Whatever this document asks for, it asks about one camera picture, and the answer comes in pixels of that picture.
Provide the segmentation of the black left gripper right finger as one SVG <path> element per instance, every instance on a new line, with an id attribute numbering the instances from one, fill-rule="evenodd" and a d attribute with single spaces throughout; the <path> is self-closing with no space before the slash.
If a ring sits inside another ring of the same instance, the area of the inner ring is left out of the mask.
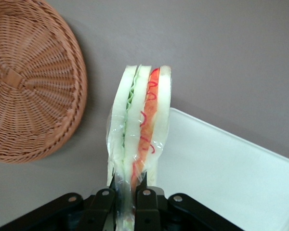
<path id="1" fill-rule="evenodd" d="M 159 202 L 164 191 L 156 186 L 147 185 L 147 174 L 136 188 L 135 231 L 161 231 L 162 222 Z"/>

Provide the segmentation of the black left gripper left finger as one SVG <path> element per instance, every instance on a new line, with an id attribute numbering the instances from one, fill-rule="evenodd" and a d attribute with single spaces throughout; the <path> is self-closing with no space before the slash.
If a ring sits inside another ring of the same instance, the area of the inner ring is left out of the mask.
<path id="1" fill-rule="evenodd" d="M 112 180 L 104 188 L 94 189 L 84 200 L 78 231 L 114 231 L 116 229 L 116 190 Z"/>

